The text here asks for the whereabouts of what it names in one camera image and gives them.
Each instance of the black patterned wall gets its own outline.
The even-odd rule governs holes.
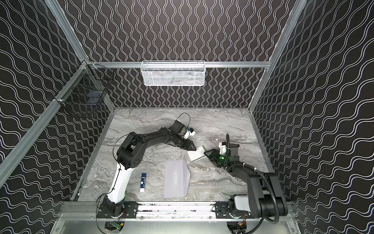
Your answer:
[[[42,0],[0,1],[1,162],[80,65]],[[108,118],[51,120],[0,188],[0,233],[45,233],[69,200]]]
[[[117,69],[108,91],[117,107],[248,107],[263,68],[207,69],[204,86],[145,86],[140,69]]]
[[[59,110],[0,189],[0,233],[50,233],[108,116],[105,107],[95,119],[74,119]]]
[[[0,1],[0,160],[80,65],[42,0]]]
[[[59,0],[92,61],[268,61],[295,0]]]
[[[304,234],[374,232],[374,1],[309,0],[254,117]]]

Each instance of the mesh basket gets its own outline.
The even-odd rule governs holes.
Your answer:
[[[104,105],[104,97],[114,77],[111,69],[100,65],[88,65],[68,90],[62,100],[65,113],[75,118],[94,118]]]
[[[140,68],[149,86],[202,86],[205,70],[205,61],[143,61]]]

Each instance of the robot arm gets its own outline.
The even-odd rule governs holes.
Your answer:
[[[160,128],[158,131],[147,134],[129,133],[117,150],[117,172],[114,181],[103,200],[103,208],[112,217],[122,214],[122,201],[130,176],[135,167],[143,159],[145,149],[159,143],[173,143],[174,146],[188,151],[195,151],[196,147],[189,139],[185,139],[183,131],[190,131],[181,122],[175,120],[169,128]]]
[[[234,195],[230,198],[230,213],[241,216],[245,210],[255,218],[265,218],[277,223],[279,216],[287,215],[288,206],[276,174],[260,172],[255,167],[240,162],[238,148],[239,144],[230,144],[227,134],[226,142],[220,144],[220,151],[212,149],[204,153],[214,165],[247,183],[248,196]]]

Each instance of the gray marble tabletop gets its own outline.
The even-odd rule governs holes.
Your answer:
[[[196,134],[190,137],[196,147],[218,149],[226,141],[240,144],[241,161],[267,171],[251,120],[246,109],[117,109],[104,142],[95,159],[79,201],[93,201],[108,192],[116,172],[117,162],[112,156],[116,140],[129,133],[149,133],[160,127],[169,127],[183,112],[191,116],[190,127]],[[179,118],[188,124],[188,116]],[[114,152],[122,144],[121,139]],[[185,197],[164,198],[165,161],[184,159],[191,173]],[[139,192],[141,174],[147,173],[145,192]],[[216,168],[207,158],[191,162],[187,151],[165,144],[146,149],[143,160],[133,171],[126,187],[125,199],[133,201],[226,201],[230,195],[247,194],[246,183]]]

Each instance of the black wire basket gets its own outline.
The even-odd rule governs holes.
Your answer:
[[[113,77],[113,70],[90,64],[58,102],[74,118],[95,118],[105,108],[104,97]]]

